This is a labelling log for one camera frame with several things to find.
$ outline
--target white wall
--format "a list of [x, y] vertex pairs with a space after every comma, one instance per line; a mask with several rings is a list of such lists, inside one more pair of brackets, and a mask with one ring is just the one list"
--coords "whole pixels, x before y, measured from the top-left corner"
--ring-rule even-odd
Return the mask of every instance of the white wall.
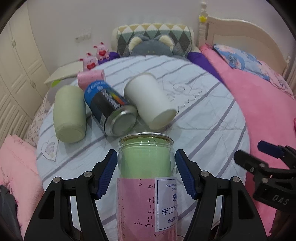
[[[207, 0], [216, 17], [238, 18], [264, 28], [283, 55], [294, 56], [295, 41], [266, 0]], [[132, 23], [182, 23], [198, 28], [199, 0], [28, 0], [32, 31], [50, 73], [85, 56], [94, 44], [110, 46], [112, 30]], [[74, 38], [91, 29], [92, 38], [76, 44]]]

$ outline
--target pink cup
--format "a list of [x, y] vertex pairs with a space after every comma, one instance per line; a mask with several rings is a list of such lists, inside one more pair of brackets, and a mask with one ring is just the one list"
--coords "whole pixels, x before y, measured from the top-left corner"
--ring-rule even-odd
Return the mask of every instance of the pink cup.
[[103, 69], [94, 69], [77, 74], [78, 86], [85, 91], [86, 88], [96, 80], [106, 80]]

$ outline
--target wooden headboard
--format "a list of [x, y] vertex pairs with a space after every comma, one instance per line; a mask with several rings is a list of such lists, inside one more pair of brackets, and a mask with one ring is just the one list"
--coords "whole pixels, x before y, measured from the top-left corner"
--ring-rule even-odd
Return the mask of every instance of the wooden headboard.
[[291, 58], [283, 57], [276, 42], [264, 29], [244, 20], [208, 16], [206, 7], [206, 3], [202, 3], [198, 47], [223, 44], [243, 50], [264, 61], [285, 78]]

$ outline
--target purple fabric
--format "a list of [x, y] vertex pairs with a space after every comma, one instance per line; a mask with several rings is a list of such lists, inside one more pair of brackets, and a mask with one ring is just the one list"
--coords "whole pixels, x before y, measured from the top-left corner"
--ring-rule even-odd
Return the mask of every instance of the purple fabric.
[[111, 61], [113, 59], [119, 58], [119, 54], [117, 52], [110, 52], [109, 59], [103, 59], [102, 61], [98, 60], [99, 65]]
[[202, 54], [198, 52], [190, 52], [187, 55], [187, 59], [198, 65], [199, 67], [203, 68], [205, 71], [212, 74], [214, 77], [216, 77], [221, 83], [224, 84], [222, 78], [218, 74], [218, 72], [215, 70], [215, 68], [210, 64], [210, 62], [207, 60], [207, 58]]

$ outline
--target red heart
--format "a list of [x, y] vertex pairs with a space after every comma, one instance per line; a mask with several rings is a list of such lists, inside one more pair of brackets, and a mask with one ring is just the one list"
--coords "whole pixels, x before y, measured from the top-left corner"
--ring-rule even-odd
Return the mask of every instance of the red heart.
[[106, 54], [106, 50], [99, 51], [100, 56], [105, 56], [105, 54]]
[[88, 64], [88, 65], [87, 65], [87, 69], [88, 69], [88, 70], [91, 70], [91, 69], [94, 68], [95, 66], [96, 66], [95, 63]]

